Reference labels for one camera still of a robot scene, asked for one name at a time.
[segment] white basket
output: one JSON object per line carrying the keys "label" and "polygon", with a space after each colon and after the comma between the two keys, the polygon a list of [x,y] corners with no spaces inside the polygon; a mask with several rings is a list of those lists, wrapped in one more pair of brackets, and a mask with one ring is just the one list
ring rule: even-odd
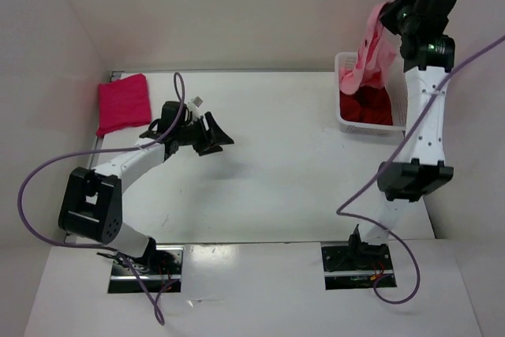
{"label": "white basket", "polygon": [[337,119],[340,123],[340,129],[346,133],[361,133],[387,135],[393,132],[405,132],[407,120],[407,87],[405,76],[402,70],[402,61],[395,60],[390,68],[389,81],[386,84],[386,91],[391,101],[391,114],[393,116],[393,125],[367,124],[364,122],[348,122],[340,115],[340,76],[339,70],[342,67],[353,69],[357,61],[356,53],[338,53],[335,56],[335,83],[337,92]]}

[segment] purple cable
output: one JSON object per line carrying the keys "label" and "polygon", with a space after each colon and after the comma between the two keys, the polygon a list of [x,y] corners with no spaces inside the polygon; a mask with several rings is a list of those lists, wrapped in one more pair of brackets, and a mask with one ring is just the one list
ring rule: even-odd
{"label": "purple cable", "polygon": [[503,41],[505,41],[505,35],[501,36],[500,38],[498,38],[494,43],[488,45],[487,47],[485,47],[484,49],[482,49],[481,51],[478,51],[477,53],[475,53],[474,55],[468,57],[465,61],[463,61],[462,63],[460,63],[459,65],[457,65],[456,67],[454,67],[454,69],[448,74],[446,75],[446,77],[440,82],[440,84],[437,86],[436,90],[434,91],[434,93],[432,94],[432,96],[430,97],[430,100],[428,101],[428,103],[426,104],[426,107],[423,109],[423,111],[421,112],[421,114],[419,115],[419,117],[417,118],[416,122],[412,125],[412,128],[410,129],[410,131],[405,135],[405,138],[403,139],[403,141],[401,142],[401,144],[395,149],[395,151],[393,152],[393,154],[391,155],[391,157],[389,157],[389,159],[386,161],[386,163],[384,165],[382,165],[382,167],[380,168],[379,171],[377,171],[377,174],[375,174],[372,179],[370,179],[366,185],[364,185],[361,189],[359,189],[351,198],[349,198],[348,201],[346,201],[344,204],[342,204],[339,209],[337,209],[337,215],[340,215],[340,216],[348,216],[348,217],[353,217],[355,219],[359,219],[359,220],[364,220],[364,221],[368,221],[369,223],[372,223],[374,225],[377,225],[379,228],[385,230],[386,232],[388,232],[391,236],[393,236],[400,244],[403,245],[403,247],[406,249],[406,251],[408,252],[408,254],[410,255],[410,258],[412,259],[412,262],[413,262],[413,265],[416,269],[416,286],[414,287],[412,293],[407,296],[406,298],[403,298],[401,300],[389,300],[389,299],[386,299],[384,298],[381,294],[379,294],[379,291],[377,290],[377,284],[379,284],[379,282],[388,277],[388,276],[391,276],[391,275],[383,275],[383,276],[380,276],[378,279],[376,279],[374,282],[373,282],[373,290],[375,291],[377,297],[382,300],[382,301],[385,301],[386,303],[389,303],[389,304],[403,304],[403,303],[406,303],[408,302],[410,299],[412,299],[416,293],[419,291],[419,286],[421,285],[421,272],[419,270],[419,264],[417,263],[417,260],[416,260],[416,257],[414,256],[414,254],[412,253],[412,250],[410,250],[409,246],[405,243],[405,241],[403,241],[396,233],[388,230],[383,224],[375,221],[374,219],[370,219],[369,217],[366,217],[366,216],[362,216],[362,215],[357,215],[355,213],[348,213],[348,212],[342,212],[345,208],[347,208],[351,203],[353,203],[358,197],[360,197],[367,189],[369,189],[377,180],[377,178],[384,173],[385,170],[387,170],[387,168],[392,164],[393,160],[398,156],[398,154],[400,153],[400,151],[405,147],[405,145],[407,144],[407,142],[409,142],[410,138],[413,136],[413,133],[416,131],[416,129],[419,127],[419,125],[421,124],[421,122],[423,121],[423,119],[425,118],[426,114],[428,113],[429,109],[431,108],[431,106],[433,105],[433,103],[435,102],[435,99],[437,97],[437,92],[440,92],[442,91],[443,87],[446,85],[446,83],[459,71],[461,70],[462,68],[464,68],[465,66],[467,66],[469,63],[471,63],[472,61],[476,60],[477,58],[479,58],[481,55],[487,53],[488,51],[490,51],[492,48],[496,47],[497,45],[500,45]]}
{"label": "purple cable", "polygon": [[[177,79],[181,82],[181,93],[179,93],[178,87],[177,87]],[[134,146],[131,148],[116,148],[116,149],[96,149],[96,150],[86,150],[82,152],[74,152],[74,153],[68,153],[64,155],[59,155],[57,157],[54,157],[53,159],[49,159],[45,163],[41,164],[38,166],[36,169],[34,169],[28,176],[26,177],[25,180],[21,183],[21,187],[19,188],[19,192],[17,193],[17,212],[19,213],[19,217],[21,218],[21,221],[23,222],[24,226],[28,231],[33,234],[35,237],[37,237],[39,240],[46,242],[47,244],[53,245],[53,246],[59,246],[59,247],[64,247],[64,248],[74,248],[74,249],[102,249],[102,250],[108,250],[110,252],[117,252],[119,256],[123,258],[123,260],[126,262],[127,265],[129,265],[130,270],[132,273],[135,275],[135,278],[140,284],[140,287],[142,288],[142,291],[145,292],[145,294],[148,296],[149,301],[154,305],[155,307],[155,317],[157,321],[161,324],[165,324],[165,319],[163,318],[163,314],[161,312],[161,309],[159,309],[158,306],[158,300],[162,292],[165,292],[166,289],[164,290],[163,288],[161,291],[158,293],[158,296],[156,297],[156,300],[154,300],[149,294],[149,291],[147,287],[144,285],[142,282],[142,279],[140,279],[140,276],[137,274],[136,270],[133,268],[131,263],[129,262],[128,259],[126,259],[126,256],[120,252],[118,252],[116,249],[113,249],[109,246],[105,245],[100,245],[100,244],[66,244],[64,242],[59,242],[55,240],[51,240],[50,238],[44,237],[41,235],[39,232],[37,232],[30,222],[27,220],[26,215],[24,214],[24,209],[23,209],[23,195],[24,195],[24,190],[26,189],[27,184],[32,180],[32,178],[43,168],[48,167],[52,163],[56,163],[57,161],[61,161],[62,159],[67,159],[71,157],[78,157],[80,155],[91,155],[91,154],[97,154],[97,153],[122,153],[122,152],[133,152],[139,149],[145,149],[149,148],[150,146],[159,143],[162,139],[164,139],[168,134],[174,129],[174,127],[177,125],[179,118],[181,118],[182,111],[184,109],[184,100],[185,100],[185,85],[184,85],[184,80],[182,79],[182,75],[180,73],[174,73],[174,88],[175,88],[175,93],[177,94],[177,97],[179,99],[179,108],[178,112],[175,116],[174,121],[170,125],[170,127],[166,130],[165,133],[163,133],[160,137],[158,137],[156,140],[153,140],[152,142],[149,142],[147,144],[141,145],[141,146]]]}

